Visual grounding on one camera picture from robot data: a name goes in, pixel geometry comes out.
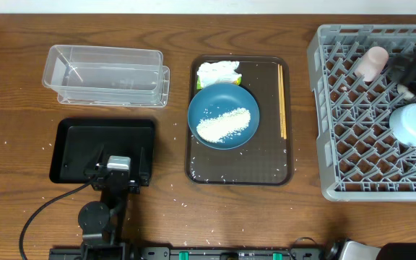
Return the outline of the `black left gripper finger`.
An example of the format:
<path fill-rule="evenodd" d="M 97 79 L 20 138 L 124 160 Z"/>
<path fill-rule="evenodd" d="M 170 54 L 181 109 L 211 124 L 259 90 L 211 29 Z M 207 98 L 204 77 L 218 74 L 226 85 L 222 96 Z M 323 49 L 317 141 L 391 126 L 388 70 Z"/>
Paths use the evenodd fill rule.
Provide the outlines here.
<path fill-rule="evenodd" d="M 147 161 L 145 149 L 142 147 L 139 158 L 139 178 L 141 181 L 150 179 L 150 165 Z"/>
<path fill-rule="evenodd" d="M 93 178 L 94 176 L 97 176 L 103 167 L 102 161 L 103 161 L 103 150 L 104 145 L 100 145 L 93 154 L 92 158 L 86 163 L 84 167 L 84 175 L 88 178 Z"/>

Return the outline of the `pink cup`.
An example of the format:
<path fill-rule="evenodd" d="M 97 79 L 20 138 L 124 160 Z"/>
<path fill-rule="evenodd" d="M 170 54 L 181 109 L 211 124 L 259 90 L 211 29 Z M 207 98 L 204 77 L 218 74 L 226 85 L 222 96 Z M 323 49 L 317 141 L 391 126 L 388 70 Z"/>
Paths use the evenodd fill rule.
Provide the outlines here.
<path fill-rule="evenodd" d="M 382 47 L 374 46 L 361 58 L 355 69 L 355 75 L 361 77 L 364 82 L 372 82 L 381 74 L 388 60 L 388 51 Z"/>

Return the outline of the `light blue bowl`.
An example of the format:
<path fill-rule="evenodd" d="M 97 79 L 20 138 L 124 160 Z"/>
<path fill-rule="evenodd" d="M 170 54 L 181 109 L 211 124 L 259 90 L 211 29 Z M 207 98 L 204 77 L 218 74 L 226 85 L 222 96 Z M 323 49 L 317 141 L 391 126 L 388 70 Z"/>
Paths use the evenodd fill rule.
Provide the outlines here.
<path fill-rule="evenodd" d="M 394 110 L 389 118 L 389 127 L 399 142 L 416 147 L 416 103 Z"/>

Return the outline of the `dark blue plate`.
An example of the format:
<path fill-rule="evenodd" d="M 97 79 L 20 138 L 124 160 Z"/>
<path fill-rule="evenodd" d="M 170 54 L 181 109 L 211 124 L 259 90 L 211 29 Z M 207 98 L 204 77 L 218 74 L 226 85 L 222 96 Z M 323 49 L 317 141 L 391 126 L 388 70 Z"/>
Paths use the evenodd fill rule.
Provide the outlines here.
<path fill-rule="evenodd" d="M 223 143 L 211 143 L 197 134 L 196 126 L 200 120 L 216 118 L 236 108 L 246 108 L 251 113 L 249 127 L 239 135 L 226 138 Z M 256 133 L 259 119 L 259 106 L 253 95 L 235 84 L 221 83 L 205 87 L 195 94 L 188 107 L 188 127 L 191 133 L 199 142 L 216 150 L 231 150 L 245 144 Z"/>

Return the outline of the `cream white cup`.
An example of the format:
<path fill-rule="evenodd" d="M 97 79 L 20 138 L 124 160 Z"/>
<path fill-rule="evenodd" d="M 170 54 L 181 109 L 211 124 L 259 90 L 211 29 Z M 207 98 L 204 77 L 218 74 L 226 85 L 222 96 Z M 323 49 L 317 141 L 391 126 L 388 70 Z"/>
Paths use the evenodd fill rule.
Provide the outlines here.
<path fill-rule="evenodd" d="M 397 85 L 397 92 L 402 96 L 404 100 L 415 99 L 415 95 L 408 90 L 408 88 L 402 84 Z"/>

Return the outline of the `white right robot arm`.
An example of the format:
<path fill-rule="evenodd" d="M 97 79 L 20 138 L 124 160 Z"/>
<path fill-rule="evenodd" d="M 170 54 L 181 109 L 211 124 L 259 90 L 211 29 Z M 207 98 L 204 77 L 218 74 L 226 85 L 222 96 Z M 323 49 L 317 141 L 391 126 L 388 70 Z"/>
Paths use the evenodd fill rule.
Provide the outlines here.
<path fill-rule="evenodd" d="M 391 65 L 391 80 L 397 83 L 397 92 L 410 101 L 410 104 L 391 113 L 389 128 L 400 144 L 416 148 L 416 49 L 411 54 L 396 57 Z M 341 240 L 325 250 L 321 258 L 416 259 L 416 243 L 387 243 L 376 248 L 351 240 Z"/>

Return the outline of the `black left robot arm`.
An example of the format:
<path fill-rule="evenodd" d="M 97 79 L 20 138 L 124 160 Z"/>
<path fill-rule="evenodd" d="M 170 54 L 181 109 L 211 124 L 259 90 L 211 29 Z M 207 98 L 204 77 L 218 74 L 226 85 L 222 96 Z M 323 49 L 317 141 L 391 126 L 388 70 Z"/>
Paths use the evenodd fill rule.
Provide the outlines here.
<path fill-rule="evenodd" d="M 82 244 L 78 259 L 139 258 L 139 250 L 121 239 L 128 195 L 139 194 L 141 187 L 150 183 L 150 164 L 143 147 L 137 159 L 137 170 L 133 171 L 131 156 L 109 155 L 102 145 L 85 165 L 87 184 L 102 195 L 79 211 Z"/>

